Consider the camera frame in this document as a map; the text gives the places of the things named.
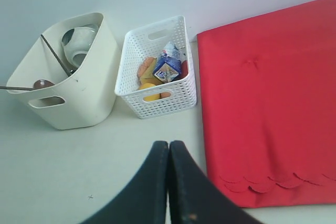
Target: white mug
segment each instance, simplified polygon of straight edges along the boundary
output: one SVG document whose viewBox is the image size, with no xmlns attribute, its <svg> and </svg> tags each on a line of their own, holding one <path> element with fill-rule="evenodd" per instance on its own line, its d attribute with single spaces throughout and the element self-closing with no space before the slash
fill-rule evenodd
<svg viewBox="0 0 336 224">
<path fill-rule="evenodd" d="M 68 30 L 62 37 L 62 46 L 68 62 L 79 68 L 98 32 L 98 26 L 88 25 Z"/>
</svg>

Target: spoon handle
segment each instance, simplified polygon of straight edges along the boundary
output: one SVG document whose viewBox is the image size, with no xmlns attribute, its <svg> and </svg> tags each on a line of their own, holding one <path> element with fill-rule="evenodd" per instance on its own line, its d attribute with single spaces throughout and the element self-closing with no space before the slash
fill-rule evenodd
<svg viewBox="0 0 336 224">
<path fill-rule="evenodd" d="M 53 48 L 51 47 L 51 45 L 49 44 L 49 42 L 47 41 L 47 39 L 44 37 L 43 34 L 41 34 L 41 38 L 46 43 L 46 45 L 48 46 L 48 48 L 50 49 L 50 51 L 52 52 L 52 54 L 55 56 L 56 60 L 61 65 L 61 67 L 63 68 L 64 72 L 67 74 L 67 76 L 71 76 L 71 72 L 67 69 L 67 67 L 64 65 L 64 63 L 61 61 L 61 59 L 57 56 L 57 54 L 55 53 L 55 51 L 53 50 Z"/>
<path fill-rule="evenodd" d="M 7 89 L 7 90 L 25 90 L 25 91 L 31 91 L 31 90 L 34 90 L 33 88 L 7 87 L 7 86 L 0 86 L 0 89 Z"/>
</svg>

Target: red fabric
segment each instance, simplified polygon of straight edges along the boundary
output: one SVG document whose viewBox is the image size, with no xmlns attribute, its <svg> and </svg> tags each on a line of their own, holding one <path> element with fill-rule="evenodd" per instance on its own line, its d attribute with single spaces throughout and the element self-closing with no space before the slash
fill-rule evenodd
<svg viewBox="0 0 336 224">
<path fill-rule="evenodd" d="M 242 207 L 336 203 L 336 0 L 198 35 L 207 172 Z"/>
</svg>

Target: white floor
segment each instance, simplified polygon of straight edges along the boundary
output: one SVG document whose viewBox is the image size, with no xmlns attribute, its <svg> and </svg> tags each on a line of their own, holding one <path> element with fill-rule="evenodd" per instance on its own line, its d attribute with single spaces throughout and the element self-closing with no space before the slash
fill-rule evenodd
<svg viewBox="0 0 336 224">
<path fill-rule="evenodd" d="M 197 45 L 193 44 L 198 77 Z M 155 140 L 183 140 L 206 171 L 201 103 L 140 120 L 121 99 L 101 124 L 57 131 L 0 93 L 0 223 L 79 223 L 132 178 Z M 249 209 L 267 224 L 336 223 L 336 206 Z"/>
</svg>

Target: white basket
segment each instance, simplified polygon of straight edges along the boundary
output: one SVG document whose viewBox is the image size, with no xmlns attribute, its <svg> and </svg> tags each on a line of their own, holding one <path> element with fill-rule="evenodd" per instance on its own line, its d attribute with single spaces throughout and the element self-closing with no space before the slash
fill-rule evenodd
<svg viewBox="0 0 336 224">
<path fill-rule="evenodd" d="M 111 113 L 116 98 L 113 89 L 121 52 L 101 13 L 68 19 L 43 34 L 56 54 L 68 64 L 60 43 L 63 34 L 91 23 L 99 25 L 99 30 L 83 63 L 72 76 L 67 77 L 49 48 L 38 38 L 7 82 L 11 87 L 32 87 L 39 79 L 53 82 L 55 85 L 49 88 L 8 92 L 60 130 L 102 122 Z M 53 97 L 64 103 L 50 105 L 47 101 Z"/>
<path fill-rule="evenodd" d="M 137 71 L 147 57 L 157 57 L 172 41 L 186 54 L 188 75 L 178 81 L 138 90 Z M 190 109 L 196 104 L 196 85 L 193 58 L 188 41 L 185 19 L 177 16 L 128 32 L 121 54 L 115 93 L 141 118 L 152 118 Z M 151 94 L 169 92 L 170 97 L 152 102 L 143 100 Z"/>
</svg>

